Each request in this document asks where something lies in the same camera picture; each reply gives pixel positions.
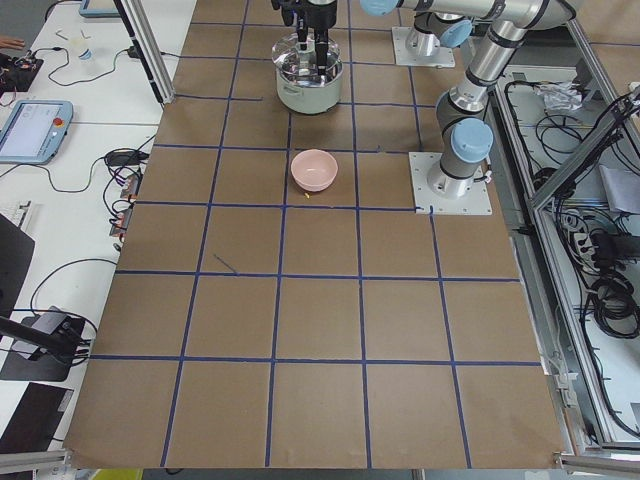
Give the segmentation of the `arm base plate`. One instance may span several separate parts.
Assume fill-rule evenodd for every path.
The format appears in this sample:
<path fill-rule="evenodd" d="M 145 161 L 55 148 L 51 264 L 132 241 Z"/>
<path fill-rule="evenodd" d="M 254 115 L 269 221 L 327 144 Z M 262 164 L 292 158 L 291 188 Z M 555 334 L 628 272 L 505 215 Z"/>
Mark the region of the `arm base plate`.
<path fill-rule="evenodd" d="M 434 34 L 422 33 L 413 27 L 393 27 L 392 40 L 396 65 L 430 68 L 455 66 L 453 50 L 441 46 Z"/>
<path fill-rule="evenodd" d="M 489 216 L 493 213 L 480 165 L 468 179 L 453 179 L 440 168 L 441 154 L 410 152 L 414 210 L 417 214 Z"/>

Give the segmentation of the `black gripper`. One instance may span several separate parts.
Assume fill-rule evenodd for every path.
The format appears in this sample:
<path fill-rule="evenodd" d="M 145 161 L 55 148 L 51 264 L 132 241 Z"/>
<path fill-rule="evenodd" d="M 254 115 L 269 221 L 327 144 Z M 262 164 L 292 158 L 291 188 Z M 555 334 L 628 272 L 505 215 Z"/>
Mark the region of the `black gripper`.
<path fill-rule="evenodd" d="M 297 40 L 300 50 L 307 49 L 308 28 L 314 29 L 317 71 L 325 75 L 328 57 L 328 31 L 337 21 L 337 5 L 335 0 L 272 0 L 274 10 L 281 12 L 285 26 L 292 26 L 297 19 Z"/>

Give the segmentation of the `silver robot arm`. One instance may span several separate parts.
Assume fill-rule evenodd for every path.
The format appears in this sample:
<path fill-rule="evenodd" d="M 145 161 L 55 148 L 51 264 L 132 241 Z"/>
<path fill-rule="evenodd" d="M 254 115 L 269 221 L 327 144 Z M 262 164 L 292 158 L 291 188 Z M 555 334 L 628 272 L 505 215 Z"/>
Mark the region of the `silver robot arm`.
<path fill-rule="evenodd" d="M 337 22 L 335 1 L 273 1 L 272 8 L 281 14 L 283 24 L 295 32 L 272 47 L 272 61 L 289 79 L 302 78 L 328 82 L 342 70 L 340 49 L 329 37 Z M 404 47 L 419 58 L 436 54 L 442 48 L 453 49 L 470 35 L 472 21 L 448 13 L 428 13 L 421 5 L 415 11 L 413 26 Z"/>
<path fill-rule="evenodd" d="M 548 30 L 576 17 L 580 1 L 362 1 L 362 9 L 383 16 L 395 8 L 475 17 L 491 23 L 462 80 L 439 98 L 436 116 L 444 151 L 427 174 L 429 188 L 447 199 L 467 194 L 478 165 L 493 145 L 481 119 L 487 91 L 503 73 L 530 30 Z"/>

